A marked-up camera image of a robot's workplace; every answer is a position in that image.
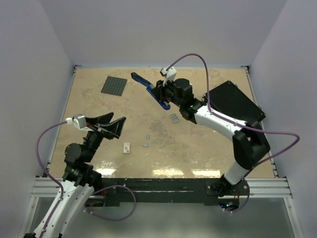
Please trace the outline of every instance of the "white enclosure wall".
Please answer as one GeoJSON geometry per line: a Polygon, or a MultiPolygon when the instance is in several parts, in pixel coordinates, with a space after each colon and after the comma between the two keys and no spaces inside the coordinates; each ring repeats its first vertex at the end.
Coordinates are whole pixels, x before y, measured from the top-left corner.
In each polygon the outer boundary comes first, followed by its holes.
{"type": "MultiPolygon", "coordinates": [[[[267,113],[265,127],[288,130],[302,140],[276,158],[287,176],[305,237],[316,237],[317,208],[317,1],[288,0],[251,66],[258,103],[267,113]]],[[[292,139],[269,136],[273,151],[292,139]]]]}
{"type": "Polygon", "coordinates": [[[38,0],[0,1],[0,23],[0,237],[14,238],[40,175],[36,138],[59,122],[72,67],[38,0]]]}
{"type": "MultiPolygon", "coordinates": [[[[67,55],[84,66],[162,66],[185,53],[250,65],[286,0],[41,0],[67,55]]],[[[202,66],[196,58],[180,65],[202,66]]]]}

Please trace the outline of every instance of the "gray baseplate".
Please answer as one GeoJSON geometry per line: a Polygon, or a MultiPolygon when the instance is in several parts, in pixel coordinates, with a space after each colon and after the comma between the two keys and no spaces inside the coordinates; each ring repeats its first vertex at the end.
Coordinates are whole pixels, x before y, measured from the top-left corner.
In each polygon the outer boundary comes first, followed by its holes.
{"type": "Polygon", "coordinates": [[[127,81],[125,78],[108,76],[101,92],[121,96],[127,81]]]}

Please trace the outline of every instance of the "white lego brick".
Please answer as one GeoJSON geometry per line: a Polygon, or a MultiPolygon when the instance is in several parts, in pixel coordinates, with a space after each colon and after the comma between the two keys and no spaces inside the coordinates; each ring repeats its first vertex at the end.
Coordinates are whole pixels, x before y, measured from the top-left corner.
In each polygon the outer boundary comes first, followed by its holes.
{"type": "Polygon", "coordinates": [[[179,119],[177,118],[177,115],[175,113],[170,115],[170,118],[172,119],[172,121],[174,123],[178,123],[179,122],[179,119]]]}
{"type": "Polygon", "coordinates": [[[123,143],[123,153],[130,154],[130,143],[123,143]]]}

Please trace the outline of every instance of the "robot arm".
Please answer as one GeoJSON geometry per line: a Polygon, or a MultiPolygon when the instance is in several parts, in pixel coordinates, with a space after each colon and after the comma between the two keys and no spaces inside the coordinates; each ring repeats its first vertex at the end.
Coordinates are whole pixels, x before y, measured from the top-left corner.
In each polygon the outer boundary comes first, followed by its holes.
{"type": "MultiPolygon", "coordinates": [[[[195,124],[207,126],[224,135],[233,143],[235,162],[222,175],[220,183],[214,186],[214,189],[219,190],[220,196],[228,194],[233,186],[252,170],[254,165],[270,150],[266,137],[262,133],[244,129],[239,127],[237,123],[257,129],[261,129],[261,126],[257,121],[238,120],[216,110],[213,111],[213,114],[210,113],[207,104],[194,97],[193,87],[189,80],[179,78],[174,81],[176,75],[175,68],[166,69],[164,67],[161,70],[164,80],[157,81],[155,87],[149,83],[151,85],[150,93],[160,105],[164,104],[165,107],[169,108],[170,102],[175,104],[179,107],[179,111],[184,119],[195,124]],[[215,113],[235,123],[227,122],[217,117],[215,113]]],[[[149,87],[146,83],[148,81],[136,73],[131,73],[131,77],[135,81],[149,87]]]]}
{"type": "Polygon", "coordinates": [[[47,214],[38,227],[24,238],[61,238],[68,226],[82,211],[87,199],[102,187],[102,176],[93,170],[91,162],[102,140],[119,138],[126,118],[111,121],[113,113],[97,118],[82,114],[67,118],[67,124],[88,131],[83,144],[72,143],[65,149],[66,168],[63,175],[63,195],[60,188],[47,214]]]}

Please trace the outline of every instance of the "tan table surface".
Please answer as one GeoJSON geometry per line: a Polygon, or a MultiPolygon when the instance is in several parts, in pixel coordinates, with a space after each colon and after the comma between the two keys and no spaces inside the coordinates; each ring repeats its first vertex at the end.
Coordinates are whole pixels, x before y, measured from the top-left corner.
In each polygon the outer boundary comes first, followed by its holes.
{"type": "MultiPolygon", "coordinates": [[[[182,118],[175,105],[163,110],[145,87],[131,79],[136,72],[153,84],[161,75],[159,69],[83,68],[78,69],[64,118],[82,113],[96,117],[114,112],[113,119],[127,117],[119,139],[104,139],[91,164],[104,178],[205,178],[219,177],[233,163],[232,142],[204,126],[182,118]],[[128,79],[121,97],[101,93],[107,76],[128,79]],[[174,124],[170,115],[180,122],[174,124]],[[123,154],[123,143],[130,142],[131,153],[123,154]]],[[[243,69],[209,69],[210,87],[231,80],[249,98],[252,93],[243,69]]],[[[187,78],[193,84],[196,98],[206,93],[206,75],[202,68],[178,68],[176,78],[187,78]]],[[[70,143],[82,143],[86,132],[63,125],[57,139],[50,172],[64,173],[64,150],[70,143]]],[[[256,168],[250,178],[273,178],[270,162],[256,168]]]]}

